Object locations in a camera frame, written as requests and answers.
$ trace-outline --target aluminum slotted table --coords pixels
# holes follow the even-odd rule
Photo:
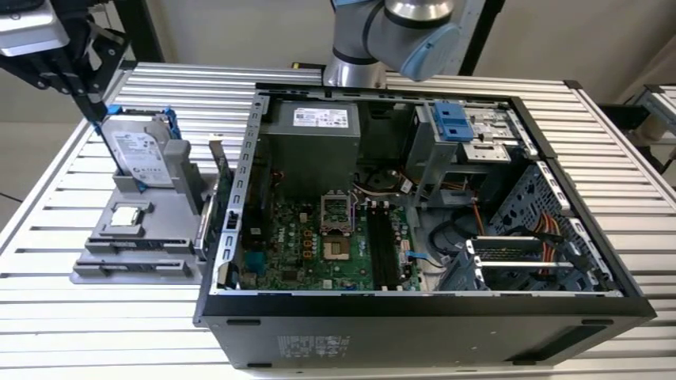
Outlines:
[[[210,139],[236,164],[255,82],[320,84],[318,70],[140,64],[108,99],[176,110],[191,158],[216,170]],[[114,162],[82,123],[0,233],[0,378],[676,378],[676,196],[590,96],[562,81],[396,74],[391,89],[522,97],[658,318],[554,368],[271,370],[240,372],[191,323],[198,286],[74,285],[74,261],[99,220]]]

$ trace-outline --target green circuit board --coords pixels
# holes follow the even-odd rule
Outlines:
[[[331,205],[331,213],[340,218],[340,210]],[[354,232],[323,236],[320,233],[320,203],[278,201],[272,215],[271,240],[266,251],[263,275],[244,273],[243,287],[258,290],[296,291],[372,291],[372,261],[368,252],[368,223],[366,207],[355,207]],[[404,211],[390,212],[398,239],[410,241],[408,226],[404,228]],[[348,257],[327,260],[326,244],[348,241]],[[400,241],[392,242],[399,262]],[[415,265],[408,266],[410,278],[403,281],[406,291],[418,291],[419,276]]]

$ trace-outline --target orange wire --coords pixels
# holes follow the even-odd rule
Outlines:
[[[546,234],[548,234],[550,233],[550,219],[547,218],[547,214],[544,214],[544,213],[543,213],[542,217],[544,218],[544,222],[546,222],[546,231],[544,232],[546,232]],[[547,247],[546,242],[542,243],[542,260],[544,262],[550,261],[550,249]],[[540,273],[543,273],[543,274],[548,274],[548,272],[550,271],[547,269],[543,269],[540,271]]]
[[[542,228],[542,215],[540,215],[540,218],[538,219],[538,224],[536,224],[536,228],[534,229],[534,231],[540,232],[540,228]]]
[[[551,233],[554,232],[554,223],[552,223],[552,217],[546,214],[546,220],[547,220],[547,231],[546,233]],[[550,245],[547,245],[547,261],[552,261],[552,258],[554,258],[554,249],[550,248]]]
[[[476,202],[472,202],[472,207],[475,208],[475,217],[476,217],[476,225],[479,226],[479,233],[482,235],[486,235],[484,223],[482,222],[482,217],[479,215],[479,207],[476,206]]]
[[[552,225],[554,225],[554,230],[556,230],[556,235],[562,236],[562,230],[559,229],[559,222],[556,221],[556,219],[554,218],[554,216],[550,217],[550,220],[552,221]],[[552,248],[552,257],[551,257],[551,261],[554,261],[554,254],[556,253],[556,248]]]

